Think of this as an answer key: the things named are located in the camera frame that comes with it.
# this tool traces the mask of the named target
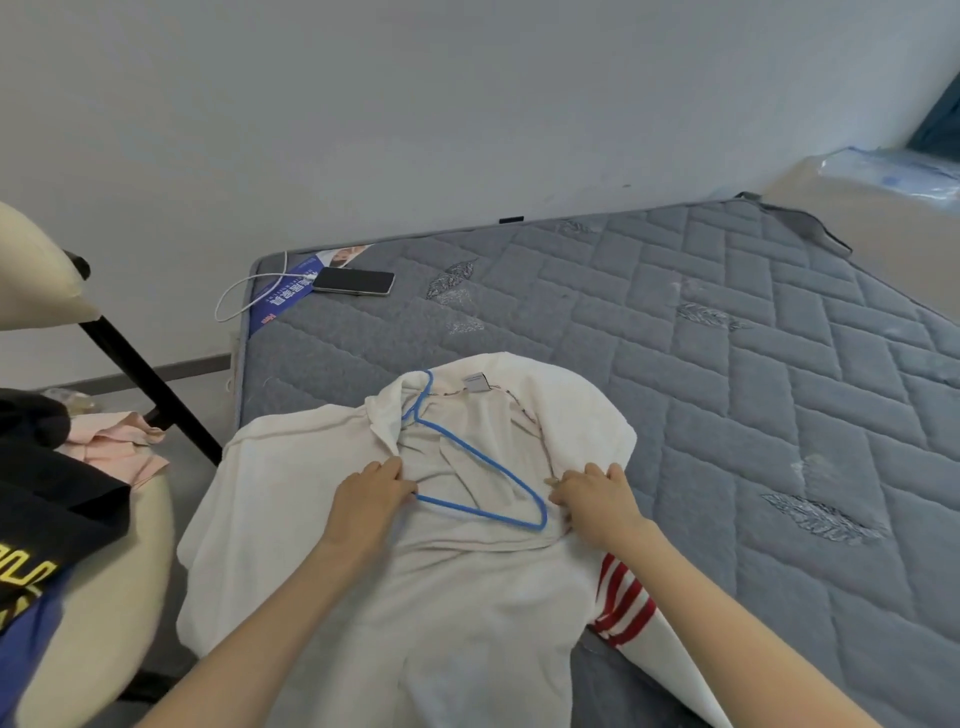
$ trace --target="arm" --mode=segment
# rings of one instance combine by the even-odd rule
[[[140,728],[256,728],[317,625],[381,548],[415,483],[400,459],[370,463],[337,488],[324,534],[303,563],[200,660]]]
[[[817,669],[700,573],[640,515],[618,465],[553,481],[591,546],[622,561],[657,602],[736,728],[879,728]]]

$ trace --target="white cable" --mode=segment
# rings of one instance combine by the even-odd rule
[[[287,262],[288,262],[287,252],[286,252],[286,251],[283,251],[283,270],[284,270],[284,271],[287,270]],[[255,299],[253,299],[251,302],[249,302],[247,305],[245,305],[245,306],[244,306],[243,308],[241,308],[239,311],[236,311],[236,312],[234,312],[234,313],[231,313],[229,316],[227,316],[226,319],[220,318],[220,316],[219,316],[220,306],[222,306],[222,305],[224,304],[224,299],[227,297],[227,294],[228,294],[230,291],[232,291],[232,290],[233,290],[234,288],[236,288],[238,285],[242,285],[243,283],[246,283],[248,280],[271,278],[271,277],[273,277],[273,276],[276,276],[276,282],[275,282],[272,286],[270,286],[270,288],[268,288],[266,291],[264,291],[263,293],[261,293],[259,296],[257,296]],[[272,294],[274,291],[276,291],[276,288],[280,285],[280,281],[283,280],[283,279],[285,279],[285,278],[289,278],[289,279],[314,280],[316,277],[317,277],[317,274],[316,274],[316,273],[255,273],[255,274],[253,274],[252,276],[247,276],[247,277],[244,278],[244,279],[238,280],[238,281],[235,282],[230,288],[228,288],[226,291],[224,291],[224,295],[220,297],[220,301],[217,302],[216,307],[213,309],[213,318],[216,319],[217,322],[220,323],[220,324],[225,324],[225,323],[226,323],[227,321],[229,321],[230,319],[235,319],[237,316],[239,316],[241,313],[243,313],[244,311],[246,311],[248,308],[250,308],[250,307],[253,306],[253,305],[257,305],[258,303],[260,303],[261,301],[263,301],[265,298],[267,298],[267,296],[269,296],[269,295]]]

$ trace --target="blue hanger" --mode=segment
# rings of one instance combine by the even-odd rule
[[[426,372],[427,376],[430,377],[426,383],[426,387],[417,396],[417,400],[413,403],[410,409],[408,409],[406,412],[403,413],[403,416],[400,418],[400,420],[401,421],[406,420],[408,417],[410,417],[411,414],[413,414],[415,423],[429,427],[432,430],[436,430],[437,432],[442,434],[445,438],[452,440],[461,448],[465,449],[467,452],[472,454],[474,457],[487,463],[487,465],[489,465],[491,468],[494,468],[495,470],[500,471],[501,473],[509,477],[511,480],[513,480],[514,483],[516,483],[518,486],[520,486],[520,488],[522,488],[524,491],[529,493],[530,496],[533,498],[534,502],[537,504],[537,507],[540,509],[540,522],[536,523],[532,521],[521,521],[520,519],[512,519],[508,516],[501,516],[497,513],[484,511],[480,508],[471,508],[468,505],[461,505],[460,503],[452,503],[449,500],[440,500],[439,498],[422,496],[419,493],[417,493],[417,500],[422,500],[424,503],[432,503],[433,505],[439,505],[439,506],[442,506],[443,508],[452,508],[455,511],[462,511],[463,513],[470,513],[474,516],[482,516],[485,519],[493,519],[494,521],[509,523],[510,525],[518,525],[521,528],[530,528],[534,531],[542,531],[546,527],[546,503],[543,502],[543,498],[538,496],[537,493],[533,490],[533,488],[531,488],[529,485],[527,485],[518,477],[516,477],[516,475],[511,473],[509,470],[504,468],[502,465],[497,463],[492,458],[485,455],[483,452],[481,452],[474,446],[469,445],[468,443],[465,443],[455,434],[450,432],[450,430],[446,429],[445,427],[441,427],[440,425],[437,425],[437,423],[432,423],[429,420],[425,420],[420,416],[420,405],[423,403],[423,400],[426,399],[426,397],[430,394],[430,389],[433,387],[433,372],[431,372],[428,369],[424,369],[423,371]]]

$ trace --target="blue label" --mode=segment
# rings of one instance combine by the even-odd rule
[[[287,273],[303,274],[308,276],[320,273],[324,265],[315,255],[311,255],[306,260],[298,263]],[[283,282],[276,287],[263,301],[255,303],[250,309],[250,334],[253,336],[264,325],[269,324],[273,319],[287,310],[294,303],[309,294],[313,290],[313,281],[304,279],[284,278]]]

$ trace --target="hand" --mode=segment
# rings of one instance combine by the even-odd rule
[[[398,457],[383,465],[374,461],[337,486],[318,546],[340,549],[361,564],[372,559],[383,547],[396,511],[417,491],[417,483],[400,479],[402,467]]]
[[[567,471],[560,480],[547,478],[554,486],[550,500],[570,509],[570,521],[590,546],[620,558],[619,552],[645,524],[636,507],[623,468],[616,463],[607,474],[593,463],[584,472]]]

